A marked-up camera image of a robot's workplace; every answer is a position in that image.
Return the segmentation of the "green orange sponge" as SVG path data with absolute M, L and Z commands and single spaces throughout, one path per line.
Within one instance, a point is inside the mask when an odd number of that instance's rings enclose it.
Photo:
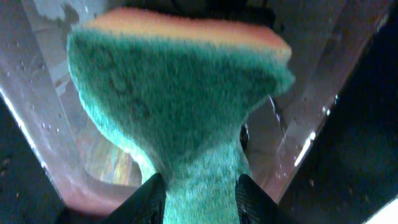
M 70 32 L 71 79 L 100 133 L 165 182 L 165 223 L 238 223 L 239 134 L 287 91 L 291 47 L 266 26 L 121 7 Z

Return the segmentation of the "rectangular black tray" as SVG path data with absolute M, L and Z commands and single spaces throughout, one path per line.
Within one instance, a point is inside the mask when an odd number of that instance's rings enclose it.
M 1 2 L 1 152 L 24 215 L 52 223 L 64 203 L 119 202 L 133 190 L 132 159 L 103 142 L 79 105 L 65 38 L 121 1 Z M 384 179 L 397 147 L 376 139 L 397 127 L 397 91 L 385 74 L 359 71 L 396 1 L 268 1 L 274 29 L 292 46 L 293 88 L 248 118 L 254 177 L 300 223 L 361 223 L 397 194 Z

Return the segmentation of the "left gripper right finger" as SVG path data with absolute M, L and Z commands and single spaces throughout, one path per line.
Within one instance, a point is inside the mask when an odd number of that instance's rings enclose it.
M 297 224 L 247 174 L 235 185 L 235 200 L 240 224 Z

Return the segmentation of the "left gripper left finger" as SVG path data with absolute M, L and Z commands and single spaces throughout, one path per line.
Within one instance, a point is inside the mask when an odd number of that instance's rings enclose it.
M 155 173 L 100 224 L 163 224 L 165 181 Z

